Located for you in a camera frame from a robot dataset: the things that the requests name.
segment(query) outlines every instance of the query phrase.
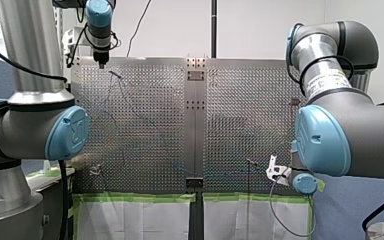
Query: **label sticker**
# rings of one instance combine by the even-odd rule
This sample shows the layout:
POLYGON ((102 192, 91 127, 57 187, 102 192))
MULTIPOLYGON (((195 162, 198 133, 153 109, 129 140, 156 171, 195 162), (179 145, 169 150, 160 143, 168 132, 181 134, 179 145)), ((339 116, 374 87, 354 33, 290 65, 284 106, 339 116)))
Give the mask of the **label sticker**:
POLYGON ((336 88, 351 88, 351 84, 343 71, 330 69, 329 72, 317 75, 308 82, 306 95, 311 99, 322 92, 336 88))

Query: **blue end cap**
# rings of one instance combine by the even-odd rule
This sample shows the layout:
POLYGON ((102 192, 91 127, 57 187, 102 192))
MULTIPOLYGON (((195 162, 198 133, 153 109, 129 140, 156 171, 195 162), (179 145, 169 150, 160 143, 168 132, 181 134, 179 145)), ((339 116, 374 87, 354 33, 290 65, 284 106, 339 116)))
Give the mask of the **blue end cap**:
POLYGON ((45 146, 48 160, 66 160, 76 156, 86 143, 89 116, 73 106, 65 110, 55 122, 45 146))
POLYGON ((308 173, 300 173, 294 178, 292 185, 303 195, 313 195, 317 191, 317 178, 308 173))
POLYGON ((302 163, 312 172, 344 176, 351 166, 348 140, 338 121, 324 108, 309 105, 299 110, 295 137, 302 163))
POLYGON ((89 0, 86 3, 86 17, 89 25, 107 27, 111 25, 113 9, 107 0, 89 0))

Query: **pegboard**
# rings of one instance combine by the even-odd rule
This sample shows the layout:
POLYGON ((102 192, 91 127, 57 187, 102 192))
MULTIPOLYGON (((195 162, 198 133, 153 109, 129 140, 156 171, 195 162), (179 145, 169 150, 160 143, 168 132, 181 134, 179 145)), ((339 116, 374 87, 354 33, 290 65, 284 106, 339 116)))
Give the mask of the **pegboard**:
POLYGON ((297 100, 304 99, 285 68, 284 61, 207 61, 204 191, 268 193, 270 155, 290 164, 297 100))
POLYGON ((283 61, 112 58, 102 70, 83 57, 72 92, 91 116, 78 192, 183 193, 195 176, 206 192, 267 193, 270 154, 290 161, 300 91, 283 61))
POLYGON ((99 69, 79 60, 72 92, 91 125, 77 191, 185 191, 184 62, 115 58, 99 69))

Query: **robotic arm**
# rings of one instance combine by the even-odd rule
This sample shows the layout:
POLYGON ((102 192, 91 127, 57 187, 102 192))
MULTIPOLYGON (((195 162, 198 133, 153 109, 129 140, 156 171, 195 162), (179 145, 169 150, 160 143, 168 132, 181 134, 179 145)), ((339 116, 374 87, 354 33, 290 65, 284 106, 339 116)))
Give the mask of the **robotic arm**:
POLYGON ((317 190, 311 173, 384 179, 384 105, 365 93, 378 58, 373 34, 356 22, 291 31, 287 64, 300 72, 308 102, 295 121, 291 171, 282 177, 298 192, 317 190))
POLYGON ((64 34, 62 42, 67 60, 74 57, 78 45, 86 45, 92 48, 93 58, 100 68, 104 68, 112 48, 111 37, 115 36, 111 31, 111 20, 116 0, 54 0, 54 5, 61 8, 83 8, 87 19, 83 29, 75 27, 64 34))
MULTIPOLYGON (((113 5, 89 0, 86 6, 86 36, 102 65, 108 61, 113 5)), ((43 233, 42 196, 30 191, 21 159, 76 156, 85 145, 89 117, 75 106, 62 81, 52 2, 0 0, 0 23, 6 60, 16 67, 15 93, 0 103, 0 239, 38 240, 43 233)))

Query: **vertical pole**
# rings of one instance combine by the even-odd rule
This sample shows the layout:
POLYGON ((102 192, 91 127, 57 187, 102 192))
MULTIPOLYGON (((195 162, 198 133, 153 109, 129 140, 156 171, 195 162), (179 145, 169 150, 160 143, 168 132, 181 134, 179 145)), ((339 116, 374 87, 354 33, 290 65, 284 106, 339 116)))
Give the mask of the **vertical pole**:
POLYGON ((217 0, 211 1, 211 58, 217 58, 217 0))

